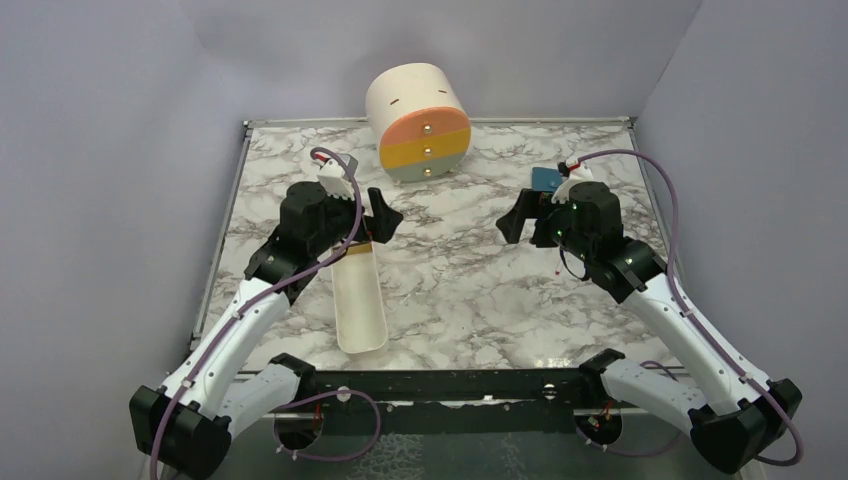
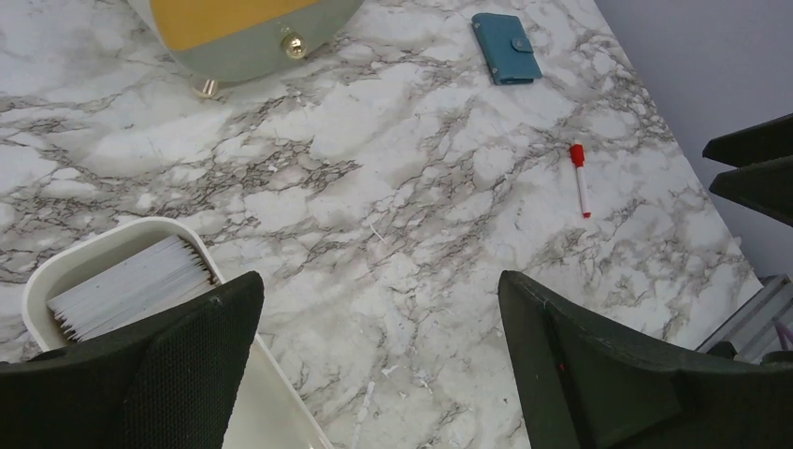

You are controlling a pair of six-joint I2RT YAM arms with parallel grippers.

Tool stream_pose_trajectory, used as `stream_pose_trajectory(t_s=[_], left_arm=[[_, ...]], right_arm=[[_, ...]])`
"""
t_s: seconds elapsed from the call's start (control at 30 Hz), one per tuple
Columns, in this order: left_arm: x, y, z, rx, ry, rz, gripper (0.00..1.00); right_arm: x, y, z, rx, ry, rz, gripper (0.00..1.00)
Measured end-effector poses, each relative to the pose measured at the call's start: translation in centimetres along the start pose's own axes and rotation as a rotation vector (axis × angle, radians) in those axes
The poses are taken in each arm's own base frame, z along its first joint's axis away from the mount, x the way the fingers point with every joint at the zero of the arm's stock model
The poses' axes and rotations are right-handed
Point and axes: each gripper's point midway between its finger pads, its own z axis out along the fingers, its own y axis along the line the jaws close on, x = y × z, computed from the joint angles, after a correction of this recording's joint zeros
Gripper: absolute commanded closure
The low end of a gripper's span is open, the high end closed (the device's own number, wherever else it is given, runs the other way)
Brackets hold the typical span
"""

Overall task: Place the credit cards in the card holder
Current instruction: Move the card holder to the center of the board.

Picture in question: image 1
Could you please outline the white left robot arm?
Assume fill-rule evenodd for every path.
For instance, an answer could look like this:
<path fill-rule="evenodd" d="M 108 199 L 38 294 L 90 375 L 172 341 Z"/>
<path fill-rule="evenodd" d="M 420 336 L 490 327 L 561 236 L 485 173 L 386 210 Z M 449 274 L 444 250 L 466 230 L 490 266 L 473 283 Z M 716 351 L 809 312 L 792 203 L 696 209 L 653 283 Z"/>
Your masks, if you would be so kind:
<path fill-rule="evenodd" d="M 140 387 L 129 402 L 138 449 L 157 478 L 167 466 L 191 479 L 207 479 L 232 441 L 277 406 L 306 408 L 313 401 L 313 367 L 288 354 L 257 376 L 235 380 L 259 340 L 294 304 L 317 272 L 341 259 L 353 244 L 390 241 L 403 220 L 380 189 L 332 194 L 318 182 L 290 186 L 280 220 L 251 256 L 233 300 L 213 330 L 157 388 Z"/>

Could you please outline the blue leather card holder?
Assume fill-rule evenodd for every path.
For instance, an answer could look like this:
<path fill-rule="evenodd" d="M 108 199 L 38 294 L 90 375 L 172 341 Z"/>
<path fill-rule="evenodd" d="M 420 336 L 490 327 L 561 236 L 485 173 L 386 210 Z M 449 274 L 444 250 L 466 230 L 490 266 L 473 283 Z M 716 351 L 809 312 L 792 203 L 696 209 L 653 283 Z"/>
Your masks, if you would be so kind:
<path fill-rule="evenodd" d="M 554 193 L 563 183 L 564 178 L 555 168 L 533 167 L 531 170 L 531 188 L 543 193 Z"/>

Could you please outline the gold credit card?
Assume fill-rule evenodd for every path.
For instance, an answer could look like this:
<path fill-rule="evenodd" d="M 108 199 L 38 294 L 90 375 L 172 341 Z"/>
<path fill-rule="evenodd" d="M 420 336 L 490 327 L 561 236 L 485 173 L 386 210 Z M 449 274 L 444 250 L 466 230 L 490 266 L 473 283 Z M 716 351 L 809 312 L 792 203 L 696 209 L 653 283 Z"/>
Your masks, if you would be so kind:
<path fill-rule="evenodd" d="M 346 255 L 366 254 L 366 253 L 372 252 L 372 251 L 373 251 L 373 245 L 372 245 L 371 242 L 356 243 L 356 244 L 351 244 L 346 249 Z"/>

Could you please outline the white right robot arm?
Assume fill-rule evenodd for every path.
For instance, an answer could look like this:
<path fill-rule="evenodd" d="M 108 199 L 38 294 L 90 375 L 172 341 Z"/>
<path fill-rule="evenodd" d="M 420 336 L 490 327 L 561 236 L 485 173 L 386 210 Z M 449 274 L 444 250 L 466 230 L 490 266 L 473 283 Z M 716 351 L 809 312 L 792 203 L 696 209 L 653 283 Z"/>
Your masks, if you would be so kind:
<path fill-rule="evenodd" d="M 619 199 L 606 184 L 580 182 L 565 200 L 523 189 L 496 226 L 516 244 L 528 219 L 535 222 L 532 245 L 582 261 L 584 279 L 647 325 L 694 382 L 677 383 L 607 349 L 581 366 L 576 384 L 585 404 L 614 399 L 638 406 L 684 433 L 725 474 L 760 459 L 787 431 L 800 389 L 790 379 L 771 379 L 701 317 L 661 256 L 625 235 Z"/>

